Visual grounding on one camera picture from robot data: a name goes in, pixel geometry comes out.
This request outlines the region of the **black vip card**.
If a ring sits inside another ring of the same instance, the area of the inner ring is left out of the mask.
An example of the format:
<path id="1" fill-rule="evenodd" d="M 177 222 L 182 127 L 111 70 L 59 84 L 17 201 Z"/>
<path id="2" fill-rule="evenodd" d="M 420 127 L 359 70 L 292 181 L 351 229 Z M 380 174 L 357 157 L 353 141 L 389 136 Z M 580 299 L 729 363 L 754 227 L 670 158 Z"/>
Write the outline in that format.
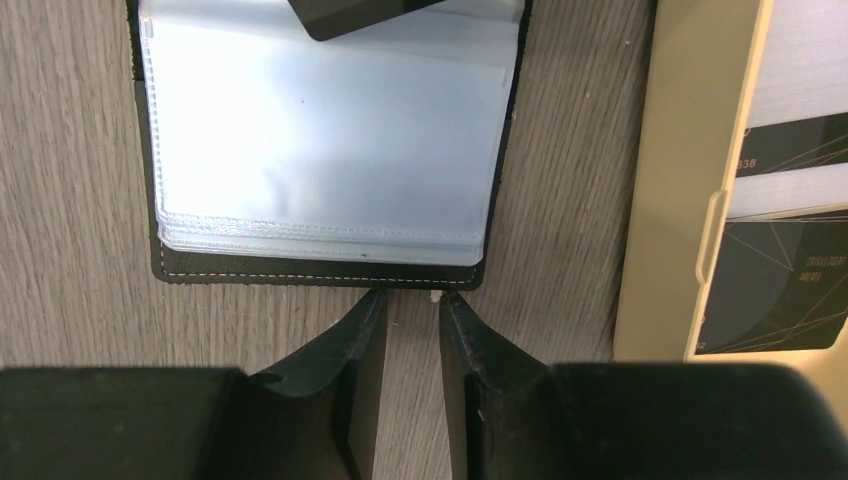
<path id="1" fill-rule="evenodd" d="M 327 41 L 441 0 L 289 0 L 307 34 Z"/>

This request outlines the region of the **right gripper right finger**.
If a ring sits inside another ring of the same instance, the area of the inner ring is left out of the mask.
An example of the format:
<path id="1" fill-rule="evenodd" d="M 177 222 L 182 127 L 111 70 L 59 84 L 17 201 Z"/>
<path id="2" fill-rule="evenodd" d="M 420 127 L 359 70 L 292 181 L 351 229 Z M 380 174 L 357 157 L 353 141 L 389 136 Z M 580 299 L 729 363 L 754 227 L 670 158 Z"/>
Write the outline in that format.
<path id="1" fill-rule="evenodd" d="M 570 423 L 547 365 L 455 291 L 439 301 L 439 343 L 453 478 L 576 478 Z"/>

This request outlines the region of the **white striped card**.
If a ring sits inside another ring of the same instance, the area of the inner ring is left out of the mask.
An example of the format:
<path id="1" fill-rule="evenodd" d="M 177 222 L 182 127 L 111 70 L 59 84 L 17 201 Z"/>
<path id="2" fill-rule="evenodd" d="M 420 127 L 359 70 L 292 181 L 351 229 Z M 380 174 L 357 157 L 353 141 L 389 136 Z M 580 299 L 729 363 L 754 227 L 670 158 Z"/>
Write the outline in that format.
<path id="1" fill-rule="evenodd" d="M 846 2 L 775 2 L 737 166 L 730 220 L 846 209 Z"/>

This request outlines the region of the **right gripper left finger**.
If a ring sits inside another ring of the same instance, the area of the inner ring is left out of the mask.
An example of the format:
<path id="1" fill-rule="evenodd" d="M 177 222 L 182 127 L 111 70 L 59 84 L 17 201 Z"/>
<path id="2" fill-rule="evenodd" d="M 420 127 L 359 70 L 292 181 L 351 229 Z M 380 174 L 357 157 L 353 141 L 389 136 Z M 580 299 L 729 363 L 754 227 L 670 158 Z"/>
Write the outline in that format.
<path id="1" fill-rule="evenodd" d="M 388 294 L 368 291 L 337 323 L 233 382 L 211 448 L 214 479 L 370 479 Z"/>

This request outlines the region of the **black leather card holder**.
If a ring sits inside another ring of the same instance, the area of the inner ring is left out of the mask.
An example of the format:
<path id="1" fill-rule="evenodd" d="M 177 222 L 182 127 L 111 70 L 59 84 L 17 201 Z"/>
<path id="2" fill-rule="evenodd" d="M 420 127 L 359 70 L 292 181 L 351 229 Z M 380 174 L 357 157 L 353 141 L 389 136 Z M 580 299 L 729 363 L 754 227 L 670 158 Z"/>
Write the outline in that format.
<path id="1" fill-rule="evenodd" d="M 473 290 L 533 5 L 332 40 L 289 1 L 129 1 L 154 276 Z"/>

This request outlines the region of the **beige oval tray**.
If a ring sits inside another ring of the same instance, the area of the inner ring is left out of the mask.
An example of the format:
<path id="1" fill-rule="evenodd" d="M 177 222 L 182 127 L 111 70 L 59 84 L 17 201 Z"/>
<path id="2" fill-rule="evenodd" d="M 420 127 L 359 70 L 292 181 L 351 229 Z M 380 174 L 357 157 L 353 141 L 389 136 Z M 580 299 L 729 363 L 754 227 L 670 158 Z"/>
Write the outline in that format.
<path id="1" fill-rule="evenodd" d="M 847 207 L 727 217 L 777 1 L 657 5 L 618 361 L 768 362 L 847 419 Z"/>

